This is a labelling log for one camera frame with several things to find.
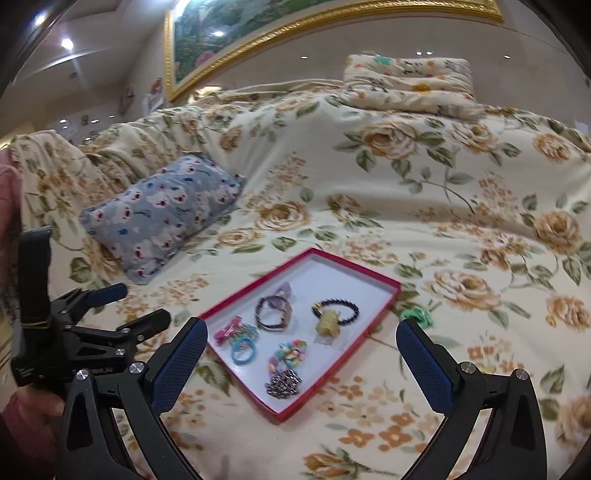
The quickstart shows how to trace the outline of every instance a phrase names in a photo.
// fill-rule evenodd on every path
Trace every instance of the blue hair tie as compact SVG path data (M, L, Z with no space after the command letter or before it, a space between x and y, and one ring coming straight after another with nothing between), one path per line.
M247 343L248 346L251 348L251 354L246 357L245 359L239 359L237 358L237 354L240 350L242 350L242 344L243 343ZM255 342L252 340L252 338L249 337L240 337L237 340L235 340L234 342L232 342L232 360L234 361L235 364L237 365L245 365L248 362L250 362L256 353L256 347L255 347Z

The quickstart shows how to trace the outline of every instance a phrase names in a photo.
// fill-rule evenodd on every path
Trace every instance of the metal screw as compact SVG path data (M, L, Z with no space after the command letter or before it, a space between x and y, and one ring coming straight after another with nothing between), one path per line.
M129 373L140 374L144 371L144 364L142 362L134 362L129 366Z
M88 378L88 370L86 368L83 368L82 370L78 370L76 372L76 379L77 380L86 380Z
M526 372L522 368L518 368L517 370L515 370L515 376L520 380L527 380L530 377L528 372Z
M462 369L462 372L466 374L472 374L476 371L476 365L472 362L462 362L460 368Z

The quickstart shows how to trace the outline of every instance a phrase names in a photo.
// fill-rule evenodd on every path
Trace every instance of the floral blanket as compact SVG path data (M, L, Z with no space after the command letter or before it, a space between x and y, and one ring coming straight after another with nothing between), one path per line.
M414 304L429 309L426 332L456 360L530 373L548 478L558 478L591 433L589 138L510 108L487 107L477 123L354 108L345 89L223 94L114 125L84 151L55 132L17 137L24 226L53 227L51 295L125 281L79 212L202 149L248 179L235 210L87 325L168 309L169 331L140 346L146 360L189 316L311 245L403 283L391 314L283 424L264 418L207 353L163 415L205 479L402 476L441 422L396 349L397 314ZM485 423L483 414L451 478Z

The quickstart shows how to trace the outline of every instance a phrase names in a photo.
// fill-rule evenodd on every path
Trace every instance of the human hand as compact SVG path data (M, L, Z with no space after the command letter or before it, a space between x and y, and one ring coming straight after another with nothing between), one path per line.
M51 429L51 421L61 417L64 401L55 393L33 385L19 387L17 396L18 411L23 421L44 440L54 443L56 438Z

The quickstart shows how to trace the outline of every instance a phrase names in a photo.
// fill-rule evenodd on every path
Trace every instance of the ceiling light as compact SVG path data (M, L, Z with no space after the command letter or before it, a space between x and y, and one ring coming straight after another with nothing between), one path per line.
M43 25L43 22L47 19L47 14L45 12L41 12L40 14L38 14L35 17L35 20L33 21L33 24L36 27L40 27L41 25Z
M72 42L72 40L70 40L69 38L64 38L61 41L61 46L64 47L66 50L71 50L74 48L74 42Z

